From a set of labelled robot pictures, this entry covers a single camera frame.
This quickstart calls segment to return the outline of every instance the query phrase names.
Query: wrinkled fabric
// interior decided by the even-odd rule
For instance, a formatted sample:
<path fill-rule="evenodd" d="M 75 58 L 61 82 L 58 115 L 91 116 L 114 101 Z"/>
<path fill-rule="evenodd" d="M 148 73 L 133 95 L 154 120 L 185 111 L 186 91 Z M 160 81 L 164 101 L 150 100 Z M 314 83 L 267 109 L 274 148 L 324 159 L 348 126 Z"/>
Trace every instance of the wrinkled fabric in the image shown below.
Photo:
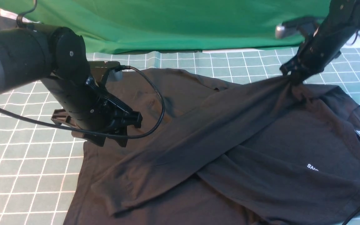
<path fill-rule="evenodd" d="M 180 70 L 147 71 L 186 90 L 167 76 Z M 210 93 L 116 161 L 116 145 L 86 143 L 65 224 L 331 224 L 360 206 L 360 108 L 340 87 L 177 75 Z"/>

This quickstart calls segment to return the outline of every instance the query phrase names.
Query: cutting mat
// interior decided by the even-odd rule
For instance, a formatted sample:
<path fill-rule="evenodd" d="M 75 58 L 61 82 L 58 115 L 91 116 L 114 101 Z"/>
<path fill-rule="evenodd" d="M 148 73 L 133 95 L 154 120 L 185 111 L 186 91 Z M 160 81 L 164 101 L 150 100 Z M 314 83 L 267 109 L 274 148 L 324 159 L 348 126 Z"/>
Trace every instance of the cutting mat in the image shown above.
<path fill-rule="evenodd" d="M 151 52 L 142 55 L 88 54 L 89 60 L 117 60 L 145 68 L 181 68 L 191 73 L 246 84 L 279 75 L 295 48 L 222 53 Z M 336 84 L 360 104 L 360 48 L 342 55 L 307 83 Z M 0 95 L 0 107 L 50 122 L 61 108 L 40 83 Z M 61 225 L 73 198 L 83 160 L 83 140 L 70 132 L 0 115 L 0 225 Z M 359 224 L 360 216 L 349 224 Z"/>

